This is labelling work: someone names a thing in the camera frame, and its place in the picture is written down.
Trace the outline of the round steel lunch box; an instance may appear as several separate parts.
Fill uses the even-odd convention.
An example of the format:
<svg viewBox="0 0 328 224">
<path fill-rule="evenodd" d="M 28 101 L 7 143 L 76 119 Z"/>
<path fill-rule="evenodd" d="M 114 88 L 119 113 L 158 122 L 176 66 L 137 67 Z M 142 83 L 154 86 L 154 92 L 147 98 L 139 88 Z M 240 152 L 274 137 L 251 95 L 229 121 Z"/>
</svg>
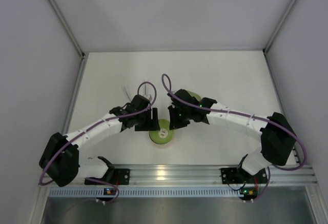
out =
<svg viewBox="0 0 328 224">
<path fill-rule="evenodd" d="M 166 149 L 166 148 L 169 148 L 171 145 L 173 144 L 173 141 L 169 141 L 169 142 L 166 142 L 164 144 L 159 144 L 159 143 L 156 143 L 154 141 L 152 141 L 152 146 L 154 148 L 158 148 L 158 149 Z"/>
</svg>

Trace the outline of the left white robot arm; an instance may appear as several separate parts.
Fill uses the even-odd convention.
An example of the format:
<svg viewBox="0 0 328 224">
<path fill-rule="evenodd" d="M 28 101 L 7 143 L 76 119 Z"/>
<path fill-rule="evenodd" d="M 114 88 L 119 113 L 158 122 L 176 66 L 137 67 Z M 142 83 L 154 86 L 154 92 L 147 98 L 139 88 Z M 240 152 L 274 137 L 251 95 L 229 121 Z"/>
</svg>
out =
<svg viewBox="0 0 328 224">
<path fill-rule="evenodd" d="M 139 94 L 122 107 L 112 108 L 96 122 L 72 133 L 54 133 L 40 158 L 42 174 L 39 185 L 45 186 L 45 175 L 59 187 L 75 179 L 84 179 L 87 185 L 113 183 L 114 165 L 105 157 L 82 160 L 82 151 L 91 148 L 111 135 L 134 128 L 135 131 L 158 131 L 158 110 L 148 98 Z"/>
</svg>

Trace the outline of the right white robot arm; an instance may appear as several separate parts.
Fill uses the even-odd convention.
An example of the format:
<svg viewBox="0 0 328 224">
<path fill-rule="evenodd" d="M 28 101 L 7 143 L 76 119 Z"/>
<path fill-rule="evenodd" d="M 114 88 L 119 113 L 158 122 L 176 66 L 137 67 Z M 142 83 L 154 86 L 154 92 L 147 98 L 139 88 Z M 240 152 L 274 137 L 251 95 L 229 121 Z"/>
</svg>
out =
<svg viewBox="0 0 328 224">
<path fill-rule="evenodd" d="M 191 121 L 211 126 L 222 126 L 240 132 L 259 142 L 260 146 L 246 154 L 237 166 L 237 173 L 251 178 L 271 165 L 285 166 L 296 142 L 295 133 L 287 119 L 274 112 L 270 116 L 256 116 L 230 109 L 216 100 L 193 97 L 187 90 L 179 89 L 168 95 L 171 105 L 170 129 L 184 128 Z"/>
</svg>

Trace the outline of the green round lid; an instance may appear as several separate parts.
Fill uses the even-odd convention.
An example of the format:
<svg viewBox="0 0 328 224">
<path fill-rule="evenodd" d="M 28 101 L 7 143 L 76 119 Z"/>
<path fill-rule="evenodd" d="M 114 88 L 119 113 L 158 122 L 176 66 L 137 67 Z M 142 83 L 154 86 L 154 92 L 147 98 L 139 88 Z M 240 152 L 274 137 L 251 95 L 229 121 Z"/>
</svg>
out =
<svg viewBox="0 0 328 224">
<path fill-rule="evenodd" d="M 149 131 L 151 141 L 159 144 L 164 144 L 171 141 L 174 136 L 174 131 L 170 129 L 170 122 L 166 119 L 160 119 L 159 125 L 159 131 Z"/>
</svg>

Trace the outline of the metal serving tongs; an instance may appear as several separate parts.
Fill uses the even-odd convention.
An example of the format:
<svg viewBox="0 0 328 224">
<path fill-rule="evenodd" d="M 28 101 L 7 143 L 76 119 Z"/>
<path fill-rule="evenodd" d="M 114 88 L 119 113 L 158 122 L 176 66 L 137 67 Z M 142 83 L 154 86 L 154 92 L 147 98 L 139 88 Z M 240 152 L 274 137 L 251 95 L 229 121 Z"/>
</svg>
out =
<svg viewBox="0 0 328 224">
<path fill-rule="evenodd" d="M 138 88 L 136 89 L 136 92 L 134 94 L 131 94 L 129 92 L 129 89 L 127 86 L 122 86 L 122 90 L 124 91 L 125 95 L 127 96 L 129 102 L 132 101 L 135 95 L 141 95 L 142 97 L 148 99 L 149 101 L 152 100 L 151 94 L 147 92 L 146 82 L 141 83 Z"/>
</svg>

